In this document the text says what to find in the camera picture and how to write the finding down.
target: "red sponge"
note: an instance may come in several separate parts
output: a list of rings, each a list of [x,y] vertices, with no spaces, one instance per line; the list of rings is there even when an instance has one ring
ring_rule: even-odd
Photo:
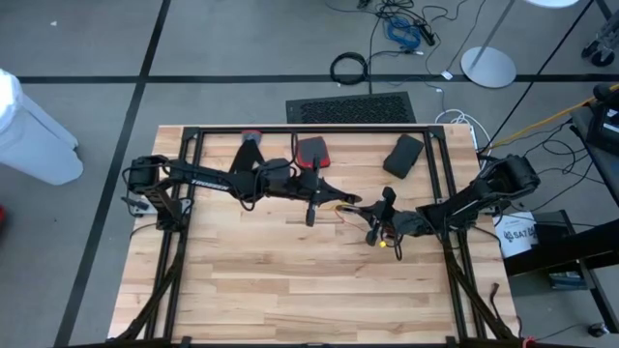
[[[305,168],[312,168],[313,159],[320,159],[320,167],[331,165],[327,144],[322,136],[299,140],[297,143],[297,163]]]

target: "white round base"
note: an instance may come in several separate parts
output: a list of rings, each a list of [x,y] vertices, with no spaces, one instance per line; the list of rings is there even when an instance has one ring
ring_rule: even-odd
[[[516,65],[507,54],[492,47],[480,57],[475,67],[471,68],[473,60],[481,47],[473,47],[462,55],[460,67],[471,81],[488,88],[501,88],[510,85],[516,79]]]
[[[529,4],[548,9],[563,9],[578,2],[578,0],[524,0]]]

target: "power strip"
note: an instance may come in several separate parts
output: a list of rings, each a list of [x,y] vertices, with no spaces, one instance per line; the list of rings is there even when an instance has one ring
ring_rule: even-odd
[[[477,151],[478,148],[477,148],[477,136],[475,136],[475,127],[473,127],[473,125],[470,125],[468,128],[471,130],[471,137],[473,138],[473,146],[475,146],[475,151]]]

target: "wire bundle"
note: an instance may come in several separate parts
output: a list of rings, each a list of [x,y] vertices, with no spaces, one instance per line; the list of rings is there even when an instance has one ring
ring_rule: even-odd
[[[414,50],[421,44],[421,32],[419,27],[412,25],[408,19],[394,16],[383,22],[385,38],[396,42],[400,49]]]
[[[469,127],[473,127],[473,125],[471,124],[471,122],[473,122],[474,124],[476,124],[484,133],[484,135],[486,136],[486,139],[488,141],[488,144],[491,148],[492,144],[490,144],[490,135],[488,134],[488,132],[486,131],[486,129],[484,128],[484,126],[482,126],[482,124],[477,121],[473,116],[465,114],[462,110],[458,110],[458,109],[449,109],[449,110],[445,110],[441,113],[438,114],[438,116],[436,116],[436,119],[434,119],[434,123],[440,123],[440,119],[447,115],[450,112],[456,112],[457,113],[457,117],[455,119],[453,119],[452,121],[450,121],[451,124],[466,124]],[[487,152],[487,155],[490,156],[490,154],[492,153],[492,150]],[[486,163],[487,161],[485,160],[482,163],[482,169],[484,169],[486,167]]]

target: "orange wire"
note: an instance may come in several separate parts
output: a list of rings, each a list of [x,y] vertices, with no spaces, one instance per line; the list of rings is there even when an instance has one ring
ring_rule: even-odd
[[[347,223],[347,224],[349,224],[349,225],[351,225],[351,226],[355,226],[355,227],[359,228],[360,230],[362,230],[362,231],[364,231],[364,232],[368,232],[367,230],[365,230],[365,229],[363,229],[363,228],[361,228],[361,227],[357,226],[356,224],[354,224],[354,223],[352,223],[352,222],[348,222],[348,221],[346,221],[346,220],[343,218],[343,216],[341,216],[341,215],[338,213],[338,210],[337,210],[337,209],[335,209],[335,208],[334,208],[334,210],[333,210],[333,211],[336,213],[336,215],[337,215],[337,216],[338,216],[338,218],[341,220],[341,222],[343,222],[343,223]]]

